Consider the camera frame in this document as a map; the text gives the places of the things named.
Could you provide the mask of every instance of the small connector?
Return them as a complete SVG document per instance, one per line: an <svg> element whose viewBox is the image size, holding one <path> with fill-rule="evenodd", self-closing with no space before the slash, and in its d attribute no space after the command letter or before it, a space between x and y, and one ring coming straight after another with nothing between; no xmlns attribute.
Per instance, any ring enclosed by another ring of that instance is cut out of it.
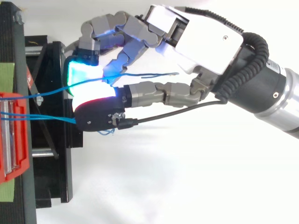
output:
<svg viewBox="0 0 299 224"><path fill-rule="evenodd" d="M131 128L131 127L133 127L135 125L138 125L138 119L133 119L133 118L120 119L117 122L117 128L118 128L118 130Z"/></svg>

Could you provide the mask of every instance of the silver metal cylinder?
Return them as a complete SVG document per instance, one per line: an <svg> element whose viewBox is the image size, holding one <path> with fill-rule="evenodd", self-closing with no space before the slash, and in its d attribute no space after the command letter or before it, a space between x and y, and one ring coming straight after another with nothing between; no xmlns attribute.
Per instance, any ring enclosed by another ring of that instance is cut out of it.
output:
<svg viewBox="0 0 299 224"><path fill-rule="evenodd" d="M285 90L280 100L268 110L255 116L299 138L299 75L290 69L285 71Z"/></svg>
<svg viewBox="0 0 299 224"><path fill-rule="evenodd" d="M26 47L25 53L26 56L39 56L42 51L42 46L36 46L36 47Z"/></svg>
<svg viewBox="0 0 299 224"><path fill-rule="evenodd" d="M52 150L50 148L33 148L32 149L32 157L52 157L54 156Z"/></svg>

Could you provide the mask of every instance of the white surface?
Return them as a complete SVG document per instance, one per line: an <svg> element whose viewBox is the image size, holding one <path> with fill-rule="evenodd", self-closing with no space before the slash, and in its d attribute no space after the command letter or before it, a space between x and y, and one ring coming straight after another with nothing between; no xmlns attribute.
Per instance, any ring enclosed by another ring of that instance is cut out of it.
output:
<svg viewBox="0 0 299 224"><path fill-rule="evenodd" d="M167 8L163 6L154 6L147 22L168 33L177 18L180 18L180 16Z"/></svg>
<svg viewBox="0 0 299 224"><path fill-rule="evenodd" d="M271 59L299 72L298 6L292 0L14 2L26 8L25 34L49 34L65 44L79 37L82 22L97 15L141 14L151 4L208 7L263 36ZM153 50L128 70L167 71L180 70ZM190 80L187 75L168 79ZM171 110L135 108L127 117ZM74 198L68 204L53 200L52 208L38 210L38 223L297 224L298 143L234 105L203 108L114 136L85 133L84 148L72 151Z"/></svg>
<svg viewBox="0 0 299 224"><path fill-rule="evenodd" d="M231 28L204 16L194 16L175 48L197 65L222 75L242 43L242 36Z"/></svg>

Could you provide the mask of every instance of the screw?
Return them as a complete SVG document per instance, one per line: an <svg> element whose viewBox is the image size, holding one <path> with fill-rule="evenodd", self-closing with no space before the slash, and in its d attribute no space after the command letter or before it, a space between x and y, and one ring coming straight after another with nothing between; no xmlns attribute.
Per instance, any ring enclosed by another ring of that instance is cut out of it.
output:
<svg viewBox="0 0 299 224"><path fill-rule="evenodd" d="M15 14L14 14L14 21L19 23L20 25L23 25L24 24L24 21L23 21L23 12L20 10L20 11L17 11Z"/></svg>
<svg viewBox="0 0 299 224"><path fill-rule="evenodd" d="M274 94L273 94L273 98L277 98L279 96L279 93L278 92L275 92Z"/></svg>
<svg viewBox="0 0 299 224"><path fill-rule="evenodd" d="M43 97L41 97L41 96L36 97L36 104L38 106L41 106L42 103L43 103Z"/></svg>

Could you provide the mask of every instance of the robotic hand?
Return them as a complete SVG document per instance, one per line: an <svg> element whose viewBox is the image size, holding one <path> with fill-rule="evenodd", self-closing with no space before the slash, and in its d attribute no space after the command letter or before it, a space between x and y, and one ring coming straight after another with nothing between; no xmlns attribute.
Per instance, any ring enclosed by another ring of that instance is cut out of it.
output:
<svg viewBox="0 0 299 224"><path fill-rule="evenodd" d="M134 17L121 11L93 18L82 25L81 32L82 37L66 49L73 50L73 56L66 59L65 76L70 76L75 61L92 67L88 68L90 73L107 78L107 83L96 87L104 95L84 98L82 91L74 95L73 109L80 130L124 129L229 101L299 138L299 75L268 59L268 45L262 37L244 33L221 16L187 7L151 6L146 16ZM100 55L118 46L123 50L117 59L98 70ZM148 48L155 48L197 77L190 86L153 82L123 88L108 85ZM210 92L219 101L198 104ZM187 108L142 120L124 116L125 108L158 102Z"/></svg>

